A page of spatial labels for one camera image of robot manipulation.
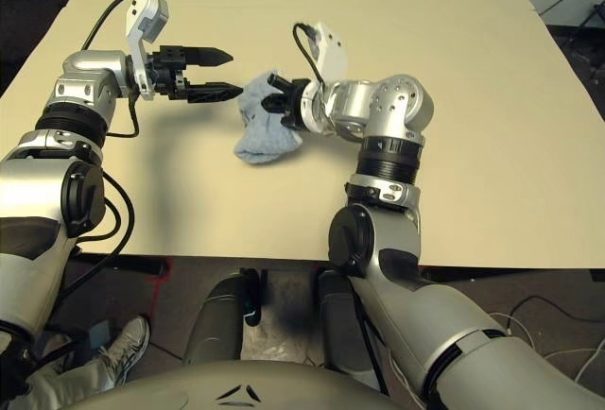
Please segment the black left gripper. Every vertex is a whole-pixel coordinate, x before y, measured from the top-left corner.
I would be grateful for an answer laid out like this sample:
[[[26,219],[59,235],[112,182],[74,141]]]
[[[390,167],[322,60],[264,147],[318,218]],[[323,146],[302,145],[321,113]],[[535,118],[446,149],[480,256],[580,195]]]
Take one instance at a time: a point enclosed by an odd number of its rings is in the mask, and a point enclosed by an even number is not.
[[[161,45],[158,51],[147,55],[146,69],[158,94],[192,104],[217,103],[238,97],[243,89],[227,82],[188,87],[183,72],[188,66],[217,67],[232,60],[231,54],[215,47]]]

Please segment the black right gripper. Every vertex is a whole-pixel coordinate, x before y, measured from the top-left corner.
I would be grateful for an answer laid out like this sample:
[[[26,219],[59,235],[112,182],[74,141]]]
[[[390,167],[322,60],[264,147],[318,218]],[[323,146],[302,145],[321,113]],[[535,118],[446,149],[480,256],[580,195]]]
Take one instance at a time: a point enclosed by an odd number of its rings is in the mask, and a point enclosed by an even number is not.
[[[262,108],[268,113],[283,113],[281,123],[292,130],[307,130],[303,121],[303,93],[311,82],[307,78],[292,79],[291,81],[271,73],[267,83],[282,94],[270,94],[261,101]]]

